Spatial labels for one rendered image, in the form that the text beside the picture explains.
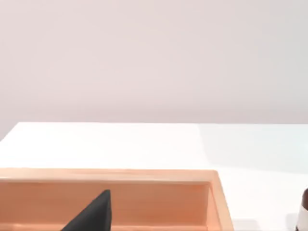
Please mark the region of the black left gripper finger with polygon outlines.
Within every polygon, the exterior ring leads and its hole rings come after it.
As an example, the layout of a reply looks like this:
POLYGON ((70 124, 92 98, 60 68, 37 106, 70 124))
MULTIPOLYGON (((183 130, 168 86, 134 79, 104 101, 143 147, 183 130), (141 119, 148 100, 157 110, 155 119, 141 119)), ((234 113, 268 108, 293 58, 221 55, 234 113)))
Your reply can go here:
POLYGON ((61 231, 111 231, 111 192, 104 190, 61 231))

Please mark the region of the shallow salmon-coloured box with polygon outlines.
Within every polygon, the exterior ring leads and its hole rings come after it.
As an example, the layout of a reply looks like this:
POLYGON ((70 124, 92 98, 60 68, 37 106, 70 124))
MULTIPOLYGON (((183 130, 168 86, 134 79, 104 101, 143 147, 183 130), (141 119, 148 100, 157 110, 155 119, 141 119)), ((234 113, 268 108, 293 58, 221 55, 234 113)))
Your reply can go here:
POLYGON ((59 231, 104 190, 111 231, 234 231, 214 170, 0 168, 0 231, 59 231))

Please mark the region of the brown bottle with white label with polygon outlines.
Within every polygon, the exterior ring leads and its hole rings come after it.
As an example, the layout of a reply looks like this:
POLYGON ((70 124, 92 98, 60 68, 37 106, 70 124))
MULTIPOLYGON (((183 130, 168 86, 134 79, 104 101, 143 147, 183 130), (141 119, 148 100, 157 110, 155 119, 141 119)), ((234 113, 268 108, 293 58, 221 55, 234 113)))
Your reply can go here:
POLYGON ((304 190, 302 195, 295 231, 308 231, 308 188, 304 190))

